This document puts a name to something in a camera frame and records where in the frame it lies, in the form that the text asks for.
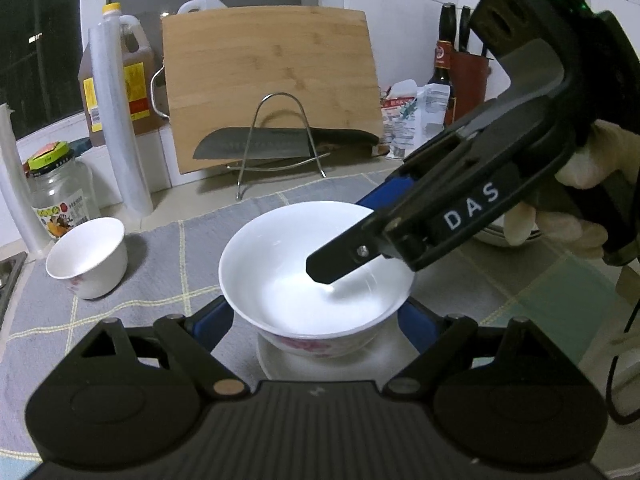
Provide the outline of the white gloved right hand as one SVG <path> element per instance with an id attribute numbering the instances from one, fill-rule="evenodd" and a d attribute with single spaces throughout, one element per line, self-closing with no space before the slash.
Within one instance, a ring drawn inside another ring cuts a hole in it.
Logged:
<path id="1" fill-rule="evenodd" d="M 603 120 L 594 123 L 593 131 L 593 137 L 556 173 L 555 180 L 569 188 L 586 190 L 620 170 L 627 181 L 636 183 L 639 137 Z M 564 212 L 538 210 L 526 203 L 517 204 L 504 215 L 503 232 L 511 246 L 524 244 L 535 228 L 578 257 L 597 259 L 604 255 L 608 232 L 600 224 Z"/>

